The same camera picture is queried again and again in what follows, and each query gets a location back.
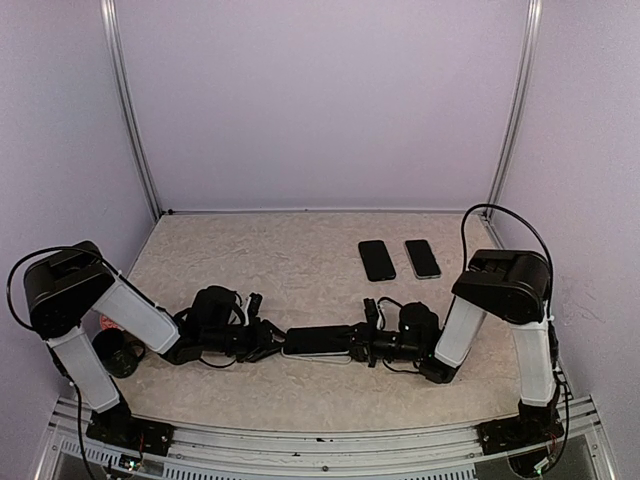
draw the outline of back wall panel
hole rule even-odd
[[[165,208],[484,200],[527,2],[118,2]]]

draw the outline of phone screen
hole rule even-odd
[[[396,278],[391,257],[382,240],[369,240],[358,244],[360,257],[370,282],[381,282]]]
[[[431,251],[429,242],[426,240],[407,240],[404,242],[404,246],[417,278],[440,278],[442,272]]]

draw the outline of enclosure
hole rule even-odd
[[[444,319],[462,214],[499,204],[555,264],[575,423],[549,478],[635,478],[639,6],[11,0],[0,22],[3,278],[33,250],[90,239],[174,313],[219,284],[262,293],[285,328],[356,323],[363,298],[386,295]],[[470,251],[539,250],[491,209],[468,236]],[[356,247],[374,238],[392,282],[364,278]],[[429,240],[440,279],[414,278],[411,238]],[[2,320],[0,478],[82,478],[67,382],[6,303]],[[149,356],[118,382],[134,413],[178,426],[142,478],[514,478],[504,458],[477,458],[467,430],[517,413],[495,317],[442,388],[275,357],[165,363]],[[117,458],[87,446],[96,465]]]

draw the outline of white wall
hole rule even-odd
[[[464,209],[491,185],[528,2],[117,2],[165,208]]]
[[[3,2],[0,105],[0,281],[23,254],[83,239],[127,269],[152,221],[98,1]],[[23,307],[22,274],[16,280]],[[2,295],[0,478],[27,477],[62,383],[45,345],[12,321]]]
[[[623,479],[640,467],[640,8],[544,4],[522,129],[502,204],[557,264],[561,356],[593,394]],[[510,221],[509,246],[534,246]]]

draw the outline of marble-patterned surface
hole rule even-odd
[[[218,284],[264,296],[261,316],[283,329],[364,320],[362,299],[386,295],[422,301],[444,319],[461,269],[459,215],[264,213],[164,216],[131,279],[176,312]],[[468,223],[470,252],[491,248],[478,219]],[[404,240],[426,238],[443,270],[415,278]],[[381,239],[397,278],[367,281],[362,240]],[[391,327],[397,321],[388,307]],[[225,362],[211,357],[211,361]],[[518,368],[506,323],[488,317],[449,385],[352,362],[327,365],[274,356],[226,370],[201,363],[174,367],[148,355],[118,381],[134,413],[211,426],[339,432],[423,427],[515,413]]]

